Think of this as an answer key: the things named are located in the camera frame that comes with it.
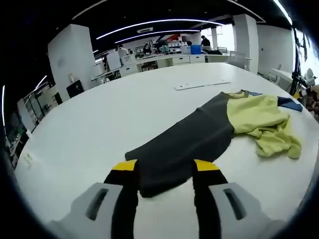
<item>yellow cloth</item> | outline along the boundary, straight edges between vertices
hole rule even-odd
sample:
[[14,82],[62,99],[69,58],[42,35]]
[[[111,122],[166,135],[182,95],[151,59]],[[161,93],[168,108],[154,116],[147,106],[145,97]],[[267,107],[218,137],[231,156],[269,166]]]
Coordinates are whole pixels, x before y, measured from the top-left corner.
[[287,151],[290,158],[299,158],[301,143],[291,134],[290,116],[281,112],[276,96],[229,95],[227,115],[235,133],[246,133],[255,137],[260,156]]

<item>white cabinet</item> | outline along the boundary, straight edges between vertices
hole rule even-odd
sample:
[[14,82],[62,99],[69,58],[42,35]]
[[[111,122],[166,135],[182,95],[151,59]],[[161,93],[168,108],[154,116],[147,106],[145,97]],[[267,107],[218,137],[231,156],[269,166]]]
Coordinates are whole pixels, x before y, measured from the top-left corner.
[[123,66],[120,69],[121,77],[128,76],[130,74],[134,74],[134,73],[138,73],[138,72],[139,72],[139,70],[138,70],[138,67],[136,64],[129,65],[129,66]]
[[181,57],[174,57],[173,58],[173,65],[178,66],[178,65],[184,65],[184,64],[189,64],[189,56],[181,56]]
[[190,63],[205,63],[205,56],[193,55],[189,57]]

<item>person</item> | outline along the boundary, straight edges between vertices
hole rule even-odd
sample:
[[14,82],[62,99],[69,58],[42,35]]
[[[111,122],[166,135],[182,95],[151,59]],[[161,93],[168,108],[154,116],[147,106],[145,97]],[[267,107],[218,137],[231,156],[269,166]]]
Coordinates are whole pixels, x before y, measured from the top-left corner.
[[120,57],[123,57],[123,56],[126,56],[129,54],[129,52],[127,51],[126,48],[123,48],[123,45],[119,45],[119,48],[118,48],[118,53],[119,53],[119,56]]
[[201,36],[201,39],[203,39],[201,41],[202,46],[210,46],[210,41],[205,36]]
[[146,43],[145,46],[143,47],[143,53],[144,53],[144,55],[146,55],[147,53],[149,53],[149,54],[152,53],[152,50],[151,50],[148,43]]

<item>ceiling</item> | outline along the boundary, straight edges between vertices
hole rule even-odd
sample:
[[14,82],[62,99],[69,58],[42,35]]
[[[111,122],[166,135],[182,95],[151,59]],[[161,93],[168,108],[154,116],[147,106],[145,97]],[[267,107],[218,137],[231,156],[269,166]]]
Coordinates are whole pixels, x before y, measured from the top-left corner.
[[[180,0],[158,2],[107,0],[72,20],[75,15],[97,2],[99,1],[55,0],[40,3],[38,1],[11,3],[12,6],[8,7],[8,12],[11,12],[9,24],[4,27],[6,50],[10,52],[7,64],[13,72],[19,69],[19,74],[13,74],[5,79],[6,97],[10,98],[12,105],[32,91],[45,75],[48,75],[49,81],[53,81],[47,57],[47,44],[71,23],[89,27],[93,50],[99,49],[101,52],[114,47],[114,42],[117,40],[137,35],[136,30],[146,28],[148,25],[126,29],[96,40],[98,36],[145,21],[168,18],[209,20],[226,15],[226,18],[217,22],[233,23],[231,16],[242,13],[261,21],[254,14],[227,0],[200,0],[196,4],[195,2],[181,4]],[[266,21],[265,24],[290,28],[288,21],[272,0],[238,0],[237,2],[262,17]],[[290,9],[288,0],[281,0],[281,2]],[[206,24],[193,28],[195,25],[196,23],[192,22],[166,22],[154,23],[150,26],[154,27],[154,31],[213,27],[211,24]]]

